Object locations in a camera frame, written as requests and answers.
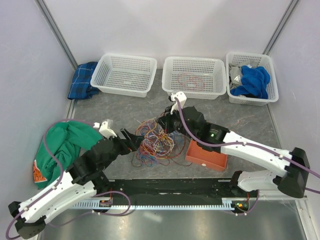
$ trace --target orange tray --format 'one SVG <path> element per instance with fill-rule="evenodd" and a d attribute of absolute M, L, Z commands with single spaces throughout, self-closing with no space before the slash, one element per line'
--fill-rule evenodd
<path fill-rule="evenodd" d="M 191 140 L 185 160 L 194 164 L 222 172 L 227 166 L 227 155 L 214 151 L 206 151 Z"/>

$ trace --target empty white basket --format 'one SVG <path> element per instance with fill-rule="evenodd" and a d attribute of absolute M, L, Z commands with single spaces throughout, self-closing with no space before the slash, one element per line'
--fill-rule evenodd
<path fill-rule="evenodd" d="M 226 93 L 223 61 L 202 57 L 170 56 L 165 59 L 162 89 L 170 95 L 183 91 L 188 98 L 216 99 Z"/>
<path fill-rule="evenodd" d="M 258 67 L 264 67 L 265 70 L 270 75 L 270 82 L 266 86 L 266 92 L 268 93 L 268 99 L 260 98 L 250 98 L 243 96 L 234 96 L 230 93 L 229 85 L 229 64 L 237 65 L 244 61 L 253 60 L 258 63 Z M 272 64 L 272 59 L 268 55 L 257 54 L 257 53 L 246 53 L 246 52 L 229 52 L 225 59 L 226 65 L 226 76 L 228 79 L 228 84 L 226 85 L 226 90 L 229 95 L 229 101 L 233 104 L 247 104 L 255 106 L 263 106 L 267 103 L 274 103 L 279 99 L 278 87 L 275 75 L 274 65 Z"/>
<path fill-rule="evenodd" d="M 105 54 L 99 60 L 90 84 L 104 93 L 145 98 L 156 70 L 154 58 Z"/>

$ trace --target white wall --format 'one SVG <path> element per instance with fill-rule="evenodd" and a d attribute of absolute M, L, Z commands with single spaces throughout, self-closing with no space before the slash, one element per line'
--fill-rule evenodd
<path fill-rule="evenodd" d="M 262 53 L 290 0 L 45 0 L 78 64 L 105 53 Z"/>
<path fill-rule="evenodd" d="M 320 1 L 300 1 L 271 52 L 279 101 L 271 105 L 283 147 L 306 150 L 320 173 Z M 309 175 L 309 188 L 320 179 Z M 320 195 L 307 193 L 320 229 Z"/>
<path fill-rule="evenodd" d="M 37 190 L 33 160 L 44 130 L 66 114 L 73 68 L 34 0 L 0 1 L 0 32 L 0 239 L 5 239 L 12 219 L 8 204 Z"/>

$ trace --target blue plaid cloth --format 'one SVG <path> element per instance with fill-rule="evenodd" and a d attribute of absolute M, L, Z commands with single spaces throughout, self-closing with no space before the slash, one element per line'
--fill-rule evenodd
<path fill-rule="evenodd" d="M 90 85 L 92 74 L 97 66 L 96 61 L 80 64 L 73 75 L 68 99 L 90 99 L 99 89 Z"/>

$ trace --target gray floor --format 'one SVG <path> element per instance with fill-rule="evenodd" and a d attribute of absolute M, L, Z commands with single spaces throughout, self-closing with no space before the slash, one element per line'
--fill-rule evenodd
<path fill-rule="evenodd" d="M 139 210 L 127 216 L 87 215 L 58 229 L 47 227 L 45 240 L 306 240 L 294 202 L 260 201 L 248 216 L 210 210 Z M 54 224 L 83 210 L 68 210 Z"/>
<path fill-rule="evenodd" d="M 89 122 L 113 120 L 113 130 L 120 133 L 126 128 L 134 133 L 140 122 L 159 116 L 167 106 L 171 105 L 168 95 L 161 87 L 162 69 L 158 69 L 150 92 L 145 98 L 99 93 L 91 99 L 79 100 L 75 108 L 75 119 Z M 187 106 L 195 106 L 204 114 L 208 122 L 215 123 L 259 143 L 279 148 L 275 130 L 269 116 L 267 106 L 250 106 L 232 104 L 228 95 L 219 96 L 215 100 L 189 98 Z M 175 161 L 185 162 L 187 148 Z M 253 172 L 262 167 L 241 158 L 229 156 L 225 171 L 218 172 L 203 166 L 154 165 L 147 167 L 133 167 L 132 154 L 119 156 L 105 171 L 110 179 L 144 179 L 144 178 L 212 178 L 231 177 L 235 171 Z"/>

